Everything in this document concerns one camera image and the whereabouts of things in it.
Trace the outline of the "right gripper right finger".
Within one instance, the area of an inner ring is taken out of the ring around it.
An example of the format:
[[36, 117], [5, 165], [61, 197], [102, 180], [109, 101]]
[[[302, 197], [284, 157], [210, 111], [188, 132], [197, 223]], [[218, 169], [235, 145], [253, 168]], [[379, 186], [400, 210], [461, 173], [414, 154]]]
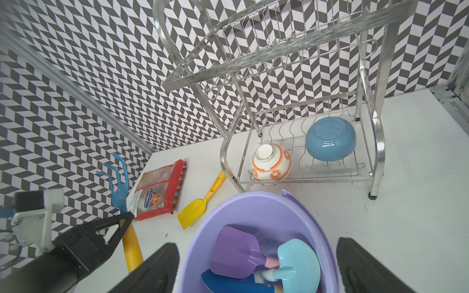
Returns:
[[336, 255], [347, 293], [414, 291], [352, 238], [339, 238]]

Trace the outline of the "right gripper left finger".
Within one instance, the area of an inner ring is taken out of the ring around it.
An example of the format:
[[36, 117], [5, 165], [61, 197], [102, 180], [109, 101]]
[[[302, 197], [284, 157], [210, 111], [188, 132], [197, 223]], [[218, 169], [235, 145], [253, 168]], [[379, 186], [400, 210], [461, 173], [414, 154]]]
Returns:
[[179, 262], [180, 254], [177, 245], [165, 243], [109, 292], [171, 293]]

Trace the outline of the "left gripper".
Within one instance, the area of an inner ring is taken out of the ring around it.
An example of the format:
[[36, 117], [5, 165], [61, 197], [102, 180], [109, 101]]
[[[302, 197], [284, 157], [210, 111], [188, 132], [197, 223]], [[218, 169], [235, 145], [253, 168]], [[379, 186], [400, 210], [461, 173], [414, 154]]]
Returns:
[[2, 279], [1, 292], [68, 292], [110, 259], [133, 219], [126, 212], [68, 230], [53, 241], [54, 250]]

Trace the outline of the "blue fork yellow handle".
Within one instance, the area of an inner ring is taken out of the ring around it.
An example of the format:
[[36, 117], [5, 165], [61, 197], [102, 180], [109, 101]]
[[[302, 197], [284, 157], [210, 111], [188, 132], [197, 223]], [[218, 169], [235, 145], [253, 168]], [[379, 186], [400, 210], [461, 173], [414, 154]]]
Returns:
[[[109, 182], [109, 188], [111, 191], [112, 206], [117, 208], [121, 214], [128, 212], [127, 209], [127, 196], [129, 194], [129, 178], [127, 165], [125, 160], [120, 157], [117, 153], [112, 154], [121, 164], [122, 170], [125, 177], [124, 181], [121, 181], [120, 170], [115, 165], [103, 164], [108, 169], [111, 169], [115, 172], [117, 185], [113, 184], [113, 177], [110, 173], [105, 173], [98, 171], [96, 174], [100, 176], [105, 176]], [[140, 244], [138, 241], [137, 234], [134, 230], [132, 224], [129, 225], [126, 233], [123, 238], [123, 250], [126, 257], [128, 272], [132, 273], [135, 271], [143, 262], [144, 258], [140, 249]]]

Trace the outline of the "blue trowel wooden handle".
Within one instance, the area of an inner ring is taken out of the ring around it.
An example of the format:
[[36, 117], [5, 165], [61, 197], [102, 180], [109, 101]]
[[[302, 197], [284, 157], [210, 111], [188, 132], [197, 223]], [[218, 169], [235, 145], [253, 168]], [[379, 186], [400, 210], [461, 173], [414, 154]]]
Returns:
[[235, 279], [216, 275], [210, 269], [202, 273], [205, 286], [213, 293], [283, 293], [283, 287], [275, 284], [255, 283], [253, 275]]

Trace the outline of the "light blue plastic shovel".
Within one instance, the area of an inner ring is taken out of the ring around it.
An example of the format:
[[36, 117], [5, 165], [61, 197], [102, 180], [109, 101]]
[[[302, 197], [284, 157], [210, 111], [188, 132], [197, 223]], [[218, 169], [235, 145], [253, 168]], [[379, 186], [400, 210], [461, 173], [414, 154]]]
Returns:
[[254, 272], [255, 283], [281, 281], [286, 293], [315, 293], [320, 285], [321, 266], [316, 253], [300, 239], [292, 239], [277, 250], [280, 267]]

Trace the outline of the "yellow toy shovel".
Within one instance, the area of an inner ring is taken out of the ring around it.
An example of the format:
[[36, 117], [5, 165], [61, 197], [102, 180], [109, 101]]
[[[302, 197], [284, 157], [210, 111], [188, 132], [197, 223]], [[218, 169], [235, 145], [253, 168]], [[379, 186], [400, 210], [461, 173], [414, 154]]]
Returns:
[[218, 191], [226, 179], [226, 174], [221, 171], [215, 182], [212, 184], [210, 190], [205, 195], [204, 199], [196, 199], [189, 205], [183, 208], [178, 214], [177, 218], [181, 227], [185, 230], [192, 225], [199, 217], [206, 211], [207, 203], [211, 200], [213, 195]]

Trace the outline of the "purple shovel pink handle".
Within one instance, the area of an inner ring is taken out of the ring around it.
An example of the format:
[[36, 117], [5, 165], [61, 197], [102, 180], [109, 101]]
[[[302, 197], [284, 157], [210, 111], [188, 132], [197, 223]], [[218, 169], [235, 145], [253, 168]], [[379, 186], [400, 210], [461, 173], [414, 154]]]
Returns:
[[216, 275], [245, 279], [258, 266], [278, 269], [277, 258], [265, 256], [260, 251], [257, 238], [236, 228], [225, 226], [217, 237], [210, 259], [210, 269]]

